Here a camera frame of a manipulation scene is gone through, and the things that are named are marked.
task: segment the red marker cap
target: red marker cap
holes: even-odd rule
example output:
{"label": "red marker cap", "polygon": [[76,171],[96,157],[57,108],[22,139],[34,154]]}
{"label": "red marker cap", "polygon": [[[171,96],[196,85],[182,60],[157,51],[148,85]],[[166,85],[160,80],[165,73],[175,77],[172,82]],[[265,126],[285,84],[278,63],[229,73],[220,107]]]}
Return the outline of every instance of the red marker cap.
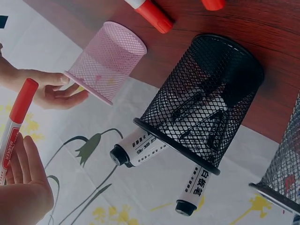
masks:
{"label": "red marker cap", "polygon": [[10,119],[13,122],[19,124],[23,123],[29,106],[33,100],[33,96],[36,93],[37,89],[37,82],[30,78],[26,79],[9,115]]}
{"label": "red marker cap", "polygon": [[225,0],[202,0],[204,7],[209,11],[217,11],[226,4]]}
{"label": "red marker cap", "polygon": [[139,8],[135,9],[159,32],[165,34],[172,30],[173,23],[151,0],[146,0]]}

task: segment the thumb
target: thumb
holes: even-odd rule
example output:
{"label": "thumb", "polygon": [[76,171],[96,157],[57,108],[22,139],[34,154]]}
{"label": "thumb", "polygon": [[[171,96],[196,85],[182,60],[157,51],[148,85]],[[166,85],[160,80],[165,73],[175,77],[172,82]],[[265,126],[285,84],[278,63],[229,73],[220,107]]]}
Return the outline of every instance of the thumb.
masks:
{"label": "thumb", "polygon": [[45,73],[39,77],[43,85],[61,86],[69,83],[70,79],[61,73]]}

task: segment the metal mesh cup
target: metal mesh cup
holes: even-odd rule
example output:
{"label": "metal mesh cup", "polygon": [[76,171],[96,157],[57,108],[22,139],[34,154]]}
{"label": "metal mesh cup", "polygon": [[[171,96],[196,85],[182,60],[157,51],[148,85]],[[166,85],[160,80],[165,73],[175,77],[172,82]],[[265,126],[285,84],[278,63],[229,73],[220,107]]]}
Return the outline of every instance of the metal mesh cup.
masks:
{"label": "metal mesh cup", "polygon": [[300,94],[283,139],[264,177],[249,184],[271,202],[300,214]]}
{"label": "metal mesh cup", "polygon": [[263,79],[259,62],[236,42],[196,36],[134,123],[218,175]]}
{"label": "metal mesh cup", "polygon": [[112,105],[112,98],[147,48],[132,31],[105,22],[65,75]]}

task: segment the black mesh pen holder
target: black mesh pen holder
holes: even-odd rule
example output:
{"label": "black mesh pen holder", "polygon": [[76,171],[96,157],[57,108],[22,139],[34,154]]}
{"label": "black mesh pen holder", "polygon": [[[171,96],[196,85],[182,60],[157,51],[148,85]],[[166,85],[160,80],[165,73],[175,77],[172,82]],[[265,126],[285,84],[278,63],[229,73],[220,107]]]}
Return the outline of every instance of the black mesh pen holder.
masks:
{"label": "black mesh pen holder", "polygon": [[249,185],[283,209],[300,214],[300,94],[267,172],[258,184]]}
{"label": "black mesh pen holder", "polygon": [[245,48],[222,36],[198,35],[134,123],[219,175],[263,79],[260,63]]}

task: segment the pink mesh pen holder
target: pink mesh pen holder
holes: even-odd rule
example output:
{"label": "pink mesh pen holder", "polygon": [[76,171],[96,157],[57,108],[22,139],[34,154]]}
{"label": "pink mesh pen holder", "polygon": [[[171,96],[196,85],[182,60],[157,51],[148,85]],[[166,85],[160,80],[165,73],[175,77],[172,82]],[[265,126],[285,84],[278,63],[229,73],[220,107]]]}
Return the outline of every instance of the pink mesh pen holder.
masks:
{"label": "pink mesh pen holder", "polygon": [[146,53],[145,44],[136,34],[107,21],[65,75],[113,105],[111,100]]}

